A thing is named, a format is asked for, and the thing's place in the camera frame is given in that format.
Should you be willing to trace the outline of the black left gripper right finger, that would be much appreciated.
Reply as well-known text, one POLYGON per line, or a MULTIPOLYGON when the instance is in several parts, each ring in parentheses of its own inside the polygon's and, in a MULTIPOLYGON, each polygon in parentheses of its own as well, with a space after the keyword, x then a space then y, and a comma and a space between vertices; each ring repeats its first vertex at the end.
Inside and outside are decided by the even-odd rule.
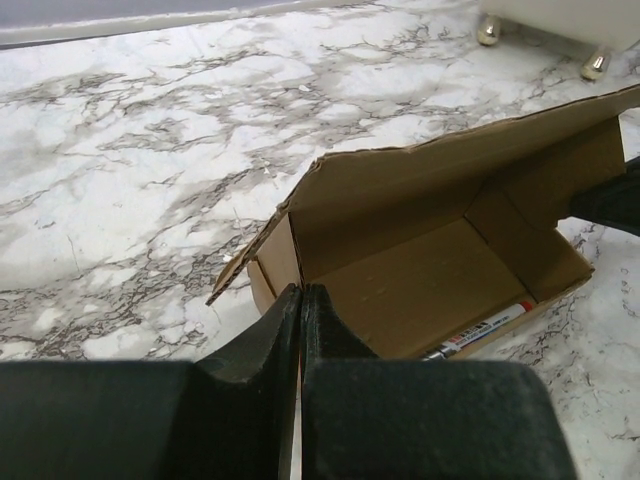
POLYGON ((306 479, 571 479, 549 393, 504 361, 384 360, 324 286, 301 307, 306 479))

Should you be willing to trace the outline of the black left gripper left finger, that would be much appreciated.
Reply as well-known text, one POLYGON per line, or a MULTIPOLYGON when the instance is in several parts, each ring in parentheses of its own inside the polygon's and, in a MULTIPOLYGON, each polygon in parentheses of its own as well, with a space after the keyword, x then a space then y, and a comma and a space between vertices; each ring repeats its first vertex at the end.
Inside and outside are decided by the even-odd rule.
POLYGON ((286 479, 301 290, 197 361, 7 361, 5 479, 286 479))

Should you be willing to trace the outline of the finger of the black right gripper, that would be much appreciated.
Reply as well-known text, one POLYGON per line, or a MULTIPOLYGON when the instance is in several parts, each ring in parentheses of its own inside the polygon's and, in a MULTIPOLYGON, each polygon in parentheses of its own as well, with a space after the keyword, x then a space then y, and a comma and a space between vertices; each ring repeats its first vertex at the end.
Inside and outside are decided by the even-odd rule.
POLYGON ((625 163, 625 171, 596 182, 578 174, 568 176, 569 191, 562 220, 570 217, 639 234, 639 158, 625 163))

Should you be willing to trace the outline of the red capped white marker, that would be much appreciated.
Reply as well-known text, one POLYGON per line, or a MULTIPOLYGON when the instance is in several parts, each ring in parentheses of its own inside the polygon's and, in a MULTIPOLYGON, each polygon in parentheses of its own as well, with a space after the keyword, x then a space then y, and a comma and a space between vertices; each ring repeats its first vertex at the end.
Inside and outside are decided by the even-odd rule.
POLYGON ((448 359, 532 309, 533 305, 528 301, 521 301, 511 305, 447 339, 437 347, 427 351, 421 359, 425 361, 448 359))

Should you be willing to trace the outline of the brown cardboard box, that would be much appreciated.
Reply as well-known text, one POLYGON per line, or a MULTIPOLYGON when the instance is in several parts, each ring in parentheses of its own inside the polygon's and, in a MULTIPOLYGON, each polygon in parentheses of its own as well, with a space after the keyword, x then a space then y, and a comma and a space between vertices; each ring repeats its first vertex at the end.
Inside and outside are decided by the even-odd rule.
POLYGON ((322 284, 383 358, 418 357, 520 301, 534 313, 592 266, 558 230, 573 196, 626 168, 631 86, 418 146, 327 154, 219 274, 247 273, 267 310, 289 284, 322 284))

